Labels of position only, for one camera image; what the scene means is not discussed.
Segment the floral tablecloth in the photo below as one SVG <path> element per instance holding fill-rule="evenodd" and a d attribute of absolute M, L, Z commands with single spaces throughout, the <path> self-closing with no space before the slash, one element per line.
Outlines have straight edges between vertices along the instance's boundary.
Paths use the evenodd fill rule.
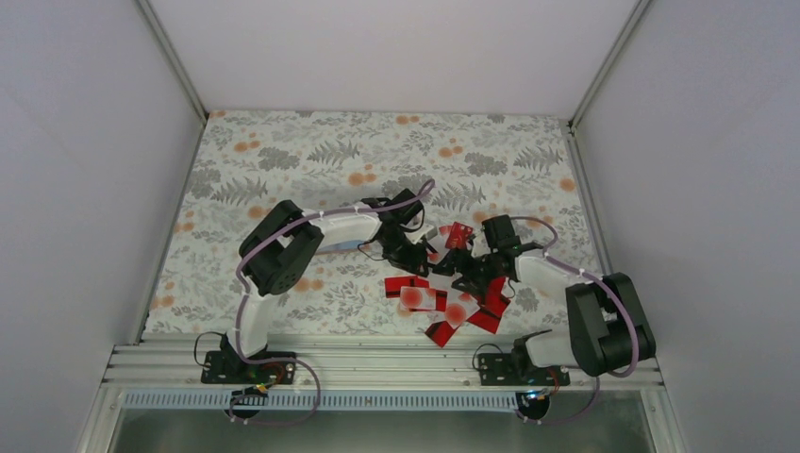
<path fill-rule="evenodd" d="M 417 191 L 435 178 L 427 222 L 479 226 L 495 214 L 553 223 L 554 255 L 597 269 L 558 119 L 546 116 L 312 111 L 213 111 L 197 154 L 145 332 L 223 330 L 242 288 L 239 245 L 278 201 L 331 209 Z M 538 224 L 523 239 L 546 240 Z M 403 272 L 359 252 L 315 257 L 272 308 L 271 332 L 410 334 L 426 315 L 384 297 Z M 566 322 L 546 294 L 517 285 L 498 333 Z M 480 333 L 466 326 L 458 334 Z"/>

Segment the white wall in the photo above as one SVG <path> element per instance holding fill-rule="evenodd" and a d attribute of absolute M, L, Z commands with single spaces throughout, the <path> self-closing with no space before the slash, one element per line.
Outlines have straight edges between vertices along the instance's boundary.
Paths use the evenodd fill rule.
<path fill-rule="evenodd" d="M 200 131 L 132 1 L 4 4 L 0 451 L 73 451 Z"/>
<path fill-rule="evenodd" d="M 655 2 L 579 125 L 695 452 L 800 448 L 800 3 Z"/>
<path fill-rule="evenodd" d="M 569 118 L 636 0 L 151 0 L 210 109 Z"/>

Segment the red circle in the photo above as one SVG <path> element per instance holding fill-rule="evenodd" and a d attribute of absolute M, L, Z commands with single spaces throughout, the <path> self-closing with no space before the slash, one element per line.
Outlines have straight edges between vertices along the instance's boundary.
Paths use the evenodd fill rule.
<path fill-rule="evenodd" d="M 448 305 L 444 309 L 444 319 L 451 325 L 460 326 L 461 323 L 467 320 L 467 310 L 461 305 Z"/>
<path fill-rule="evenodd" d="M 423 303 L 423 294 L 416 288 L 408 288 L 400 294 L 400 303 L 406 308 L 415 309 Z"/>

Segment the gray floor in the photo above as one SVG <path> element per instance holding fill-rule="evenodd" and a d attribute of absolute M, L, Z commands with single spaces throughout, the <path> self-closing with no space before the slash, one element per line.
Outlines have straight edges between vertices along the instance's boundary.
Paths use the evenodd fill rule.
<path fill-rule="evenodd" d="M 548 418 L 579 411 L 588 397 L 557 395 Z M 559 427 L 523 425 L 513 415 L 488 412 L 332 411 L 295 428 L 263 428 L 231 424 L 221 411 L 125 411 L 115 444 L 117 453 L 653 451 L 639 394 L 628 392 L 603 392 L 585 417 Z"/>

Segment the patterned table surface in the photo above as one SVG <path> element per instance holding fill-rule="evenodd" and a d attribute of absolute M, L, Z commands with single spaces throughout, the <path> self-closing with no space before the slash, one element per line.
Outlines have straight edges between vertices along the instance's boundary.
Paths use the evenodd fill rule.
<path fill-rule="evenodd" d="M 416 192 L 432 177 L 427 222 L 477 227 L 495 214 L 537 215 L 559 231 L 554 255 L 598 268 L 556 118 L 219 110 L 210 114 L 145 331 L 231 327 L 242 291 L 239 245 L 278 201 L 325 210 Z M 524 240 L 547 239 L 535 223 L 517 230 Z M 427 315 L 383 295 L 383 278 L 401 275 L 359 252 L 317 256 L 274 303 L 270 331 L 422 332 Z M 547 294 L 518 285 L 498 333 L 561 325 L 566 315 Z M 459 330 L 471 333 L 485 332 Z"/>

